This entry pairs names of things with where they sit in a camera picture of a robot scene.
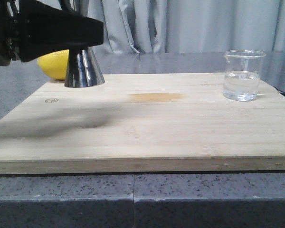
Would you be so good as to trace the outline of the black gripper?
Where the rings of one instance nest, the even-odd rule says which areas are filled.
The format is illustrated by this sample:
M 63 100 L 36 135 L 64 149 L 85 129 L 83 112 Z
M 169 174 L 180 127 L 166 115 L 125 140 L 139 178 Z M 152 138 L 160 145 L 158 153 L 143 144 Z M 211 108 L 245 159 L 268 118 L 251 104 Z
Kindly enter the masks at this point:
M 38 0 L 0 0 L 0 66 L 29 62 L 65 49 L 104 42 L 103 22 L 88 17 L 89 1 L 61 0 L 61 9 Z

